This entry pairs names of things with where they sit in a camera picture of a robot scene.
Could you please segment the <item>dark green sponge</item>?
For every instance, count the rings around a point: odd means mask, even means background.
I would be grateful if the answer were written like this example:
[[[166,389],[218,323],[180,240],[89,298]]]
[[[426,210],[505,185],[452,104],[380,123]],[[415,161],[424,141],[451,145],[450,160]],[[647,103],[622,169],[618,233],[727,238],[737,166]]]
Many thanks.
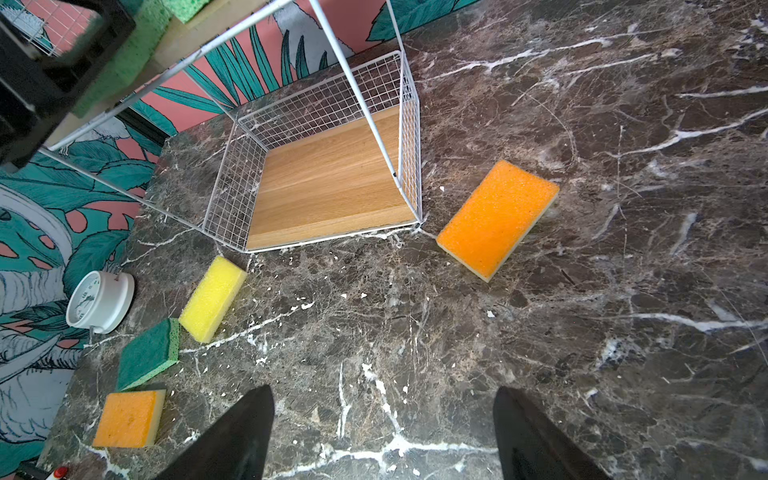
[[[97,103],[127,89],[152,57],[172,18],[160,0],[120,0],[135,28],[107,62],[71,113],[84,118]]]
[[[116,389],[143,385],[178,362],[177,319],[167,318],[133,339],[121,352]]]

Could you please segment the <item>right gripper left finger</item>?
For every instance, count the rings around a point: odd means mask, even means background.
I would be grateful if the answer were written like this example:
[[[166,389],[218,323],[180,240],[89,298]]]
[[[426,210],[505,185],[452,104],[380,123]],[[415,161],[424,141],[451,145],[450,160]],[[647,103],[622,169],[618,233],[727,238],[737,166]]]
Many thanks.
[[[274,417],[271,387],[248,391],[157,477],[261,479]]]

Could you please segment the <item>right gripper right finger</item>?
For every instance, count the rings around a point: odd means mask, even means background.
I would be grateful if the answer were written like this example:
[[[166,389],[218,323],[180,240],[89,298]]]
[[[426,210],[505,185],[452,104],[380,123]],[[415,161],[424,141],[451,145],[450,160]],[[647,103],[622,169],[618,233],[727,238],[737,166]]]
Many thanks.
[[[502,386],[493,404],[505,479],[606,479],[608,475],[521,390]]]

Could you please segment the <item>bright green sponge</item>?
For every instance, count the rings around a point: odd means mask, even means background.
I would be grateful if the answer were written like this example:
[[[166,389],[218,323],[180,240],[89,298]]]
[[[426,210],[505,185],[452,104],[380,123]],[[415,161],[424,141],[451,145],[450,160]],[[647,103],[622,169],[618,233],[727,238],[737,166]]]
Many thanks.
[[[210,0],[163,0],[166,9],[180,22],[186,24],[200,12]]]

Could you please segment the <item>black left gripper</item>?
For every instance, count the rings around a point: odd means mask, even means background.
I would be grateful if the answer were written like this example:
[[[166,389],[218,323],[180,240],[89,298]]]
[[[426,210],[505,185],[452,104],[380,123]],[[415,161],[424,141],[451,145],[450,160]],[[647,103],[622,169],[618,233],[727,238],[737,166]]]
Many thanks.
[[[23,168],[135,29],[120,1],[1,3],[1,166]]]

